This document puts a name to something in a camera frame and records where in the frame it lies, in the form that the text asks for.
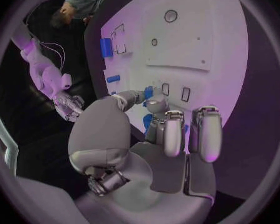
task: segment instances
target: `humanoid robot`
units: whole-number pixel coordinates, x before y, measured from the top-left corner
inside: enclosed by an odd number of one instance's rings
[[[188,147],[192,155],[189,155],[184,152],[184,113],[170,109],[162,90],[147,87],[144,91],[123,91],[98,99],[82,110],[83,99],[65,92],[71,86],[71,76],[62,75],[41,54],[38,41],[30,36],[24,24],[17,29],[12,41],[29,63],[36,87],[53,100],[57,112],[65,120],[75,123],[69,138],[69,160],[77,172],[89,177],[93,198],[111,204],[114,202],[112,194],[128,192],[128,183],[144,179],[149,183],[146,193],[164,194],[164,201],[157,201],[164,202],[161,208],[146,206],[146,210],[154,210],[156,217],[168,203],[176,202],[195,204],[195,208],[203,210],[190,215],[188,221],[200,223],[204,220],[216,192],[210,163],[219,157],[222,143],[222,122],[217,107],[193,110]],[[131,147],[130,122],[125,111],[141,103],[152,113],[151,121],[145,141]],[[121,215],[127,215],[126,220],[131,218],[131,213]],[[137,215],[128,222],[156,223],[152,217],[145,220],[145,212]],[[171,218],[163,223],[182,223],[181,220],[187,219],[178,212]]]

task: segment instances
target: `man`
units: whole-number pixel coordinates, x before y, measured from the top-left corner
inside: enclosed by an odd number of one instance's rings
[[[83,20],[88,23],[104,0],[65,0],[61,9],[52,17],[51,25],[61,28],[69,25],[72,19]]]

